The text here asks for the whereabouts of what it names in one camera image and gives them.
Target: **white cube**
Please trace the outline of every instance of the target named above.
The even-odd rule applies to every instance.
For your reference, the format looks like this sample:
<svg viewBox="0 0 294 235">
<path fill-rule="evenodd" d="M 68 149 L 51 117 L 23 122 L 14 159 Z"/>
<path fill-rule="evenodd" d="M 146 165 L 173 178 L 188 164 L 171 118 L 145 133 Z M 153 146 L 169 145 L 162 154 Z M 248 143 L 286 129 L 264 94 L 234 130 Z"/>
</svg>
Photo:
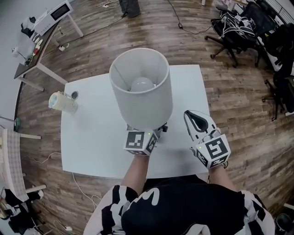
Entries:
<svg viewBox="0 0 294 235">
<path fill-rule="evenodd" d="M 194 156 L 198 157 L 207 169 L 216 167 L 226 162 L 231 154 L 231 150 L 226 140 L 226 136 L 212 138 L 201 144 L 192 146 Z"/>
<path fill-rule="evenodd" d="M 134 155 L 149 156 L 155 147 L 158 136 L 154 131 L 129 130 L 124 150 Z"/>
</svg>

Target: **desk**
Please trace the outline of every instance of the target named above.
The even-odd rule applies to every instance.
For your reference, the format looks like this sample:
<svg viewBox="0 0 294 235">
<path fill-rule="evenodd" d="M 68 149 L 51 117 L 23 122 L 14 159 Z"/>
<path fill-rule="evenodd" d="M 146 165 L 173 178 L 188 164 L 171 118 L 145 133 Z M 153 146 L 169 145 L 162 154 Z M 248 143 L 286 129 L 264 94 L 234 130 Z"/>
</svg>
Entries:
<svg viewBox="0 0 294 235">
<path fill-rule="evenodd" d="M 83 37 L 83 33 L 80 30 L 80 28 L 78 27 L 78 25 L 75 23 L 75 21 L 73 20 L 73 18 L 68 15 L 73 27 L 75 28 L 75 30 L 77 31 L 77 33 L 80 35 L 80 37 Z M 27 79 L 24 79 L 22 76 L 25 75 L 26 73 L 28 73 L 29 71 L 38 68 L 41 71 L 45 72 L 46 74 L 48 74 L 50 77 L 54 78 L 55 80 L 57 80 L 58 82 L 62 83 L 62 84 L 66 84 L 67 81 L 64 80 L 63 78 L 61 78 L 59 75 L 57 75 L 56 73 L 52 72 L 50 69 L 48 69 L 47 67 L 45 67 L 43 64 L 41 64 L 41 59 L 43 57 L 43 54 L 50 42 L 50 40 L 52 40 L 52 42 L 56 45 L 59 46 L 59 44 L 57 43 L 57 41 L 55 39 L 52 38 L 53 34 L 55 33 L 57 26 L 58 26 L 59 22 L 56 23 L 55 25 L 53 25 L 45 34 L 43 34 L 43 36 L 40 37 L 40 39 L 43 39 L 43 43 L 40 46 L 40 50 L 38 52 L 37 55 L 34 56 L 31 64 L 29 66 L 25 66 L 22 64 L 19 64 L 17 67 L 17 71 L 14 75 L 14 79 L 19 79 L 22 82 L 24 82 L 25 84 L 28 84 L 40 91 L 44 91 L 44 88 L 36 85 L 30 81 L 28 81 Z"/>
<path fill-rule="evenodd" d="M 4 129 L 1 132 L 3 163 L 0 163 L 0 172 L 5 187 L 21 201 L 28 199 L 27 193 L 46 188 L 45 185 L 27 189 L 24 186 L 23 172 L 20 159 L 20 137 L 41 139 L 41 136 L 20 134 L 12 130 Z"/>
<path fill-rule="evenodd" d="M 207 173 L 189 149 L 192 140 L 184 122 L 184 111 L 199 110 L 209 115 L 199 65 L 170 66 L 173 112 L 150 157 L 148 178 L 166 178 Z M 108 74 L 65 85 L 77 90 L 74 115 L 62 112 L 61 153 L 65 171 L 109 178 L 123 178 L 133 156 L 123 150 L 127 124 L 120 115 Z"/>
</svg>

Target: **lamp shade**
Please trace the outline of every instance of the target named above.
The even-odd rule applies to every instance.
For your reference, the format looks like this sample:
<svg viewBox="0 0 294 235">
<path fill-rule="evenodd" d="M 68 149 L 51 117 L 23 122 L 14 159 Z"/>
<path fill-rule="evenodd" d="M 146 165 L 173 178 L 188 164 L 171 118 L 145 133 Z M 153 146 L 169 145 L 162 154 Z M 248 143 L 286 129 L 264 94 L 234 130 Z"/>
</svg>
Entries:
<svg viewBox="0 0 294 235">
<path fill-rule="evenodd" d="M 120 113 L 132 128 L 149 131 L 168 121 L 173 110 L 170 67 L 161 53 L 126 51 L 113 61 L 109 77 Z"/>
</svg>

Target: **microwave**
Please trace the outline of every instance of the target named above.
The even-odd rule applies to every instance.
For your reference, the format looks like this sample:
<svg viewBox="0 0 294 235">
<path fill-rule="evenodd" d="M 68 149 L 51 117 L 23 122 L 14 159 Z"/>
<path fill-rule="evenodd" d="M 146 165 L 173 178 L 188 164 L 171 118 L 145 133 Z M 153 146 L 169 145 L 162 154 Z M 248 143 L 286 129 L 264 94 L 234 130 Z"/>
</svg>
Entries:
<svg viewBox="0 0 294 235">
<path fill-rule="evenodd" d="M 33 29 L 41 36 L 47 32 L 54 24 L 63 19 L 73 8 L 68 1 L 64 1 L 57 7 L 45 11 L 34 23 Z"/>
</svg>

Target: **white wall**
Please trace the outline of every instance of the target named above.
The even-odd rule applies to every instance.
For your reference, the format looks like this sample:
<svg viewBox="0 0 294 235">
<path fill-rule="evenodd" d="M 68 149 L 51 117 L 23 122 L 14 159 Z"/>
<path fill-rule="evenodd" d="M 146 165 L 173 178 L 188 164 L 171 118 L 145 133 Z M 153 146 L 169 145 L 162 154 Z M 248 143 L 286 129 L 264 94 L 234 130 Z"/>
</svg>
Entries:
<svg viewBox="0 0 294 235">
<path fill-rule="evenodd" d="M 63 0 L 0 0 L 0 115 L 13 119 L 20 81 L 13 79 L 18 62 L 11 49 L 18 46 L 21 23 L 28 16 L 39 17 Z M 13 128 L 13 123 L 0 119 L 0 124 Z"/>
<path fill-rule="evenodd" d="M 294 6 L 289 0 L 276 0 L 294 19 Z"/>
</svg>

